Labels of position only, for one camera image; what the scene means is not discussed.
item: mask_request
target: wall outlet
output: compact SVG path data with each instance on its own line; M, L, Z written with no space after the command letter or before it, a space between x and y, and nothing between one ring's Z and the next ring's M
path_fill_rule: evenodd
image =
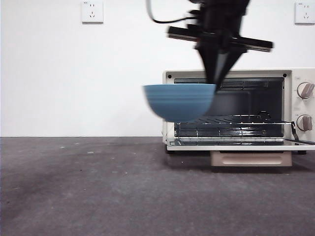
M315 24L315 1L297 1L295 3L295 23L297 25Z
M81 18L83 23L103 23L103 1L84 1L81 5Z

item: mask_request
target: oven knob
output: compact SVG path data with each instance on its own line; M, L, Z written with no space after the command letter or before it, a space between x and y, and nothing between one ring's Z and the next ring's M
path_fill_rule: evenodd
M308 131L313 129L313 124L312 124L312 117L308 115L302 115L300 116L297 121L296 125L300 130L303 131Z
M311 83L301 83L299 87L297 87L297 94L303 98L310 98L313 94L315 85Z

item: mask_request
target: concrete floor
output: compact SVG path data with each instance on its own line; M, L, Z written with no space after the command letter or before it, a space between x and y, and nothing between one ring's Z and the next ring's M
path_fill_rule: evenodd
M315 152L223 169L161 138L3 138L3 236L314 236Z

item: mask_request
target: wire rack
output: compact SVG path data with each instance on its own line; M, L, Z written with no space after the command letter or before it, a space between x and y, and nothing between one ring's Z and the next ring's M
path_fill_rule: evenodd
M281 137L291 122L271 119L269 114L203 116L175 125L176 137Z

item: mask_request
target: cream oven body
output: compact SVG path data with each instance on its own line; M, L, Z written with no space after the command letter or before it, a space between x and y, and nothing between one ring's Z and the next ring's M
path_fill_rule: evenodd
M165 71L163 83L204 78L199 70ZM315 68L231 70L205 116L163 121L166 150L209 150L213 165L289 166L291 151L315 150L314 84Z

